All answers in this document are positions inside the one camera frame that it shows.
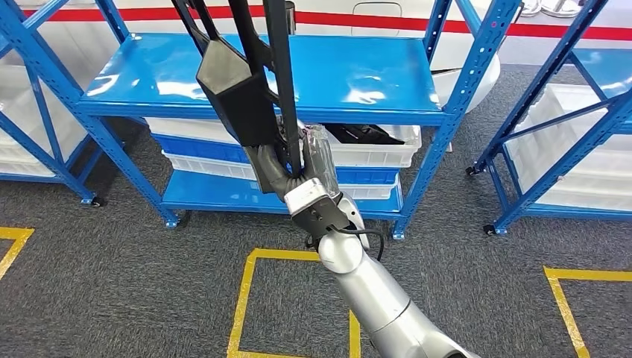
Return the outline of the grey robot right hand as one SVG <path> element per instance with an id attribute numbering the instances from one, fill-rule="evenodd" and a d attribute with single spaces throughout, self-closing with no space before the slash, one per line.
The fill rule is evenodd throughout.
<path id="1" fill-rule="evenodd" d="M 259 187 L 263 193 L 274 193 L 284 201 L 285 195 L 311 179 L 318 179 L 331 198 L 340 195 L 335 164 L 329 141 L 322 125 L 308 125 L 299 130 L 301 154 L 298 175 L 288 170 L 285 153 L 285 139 L 278 139 L 273 145 L 243 147 Z"/>

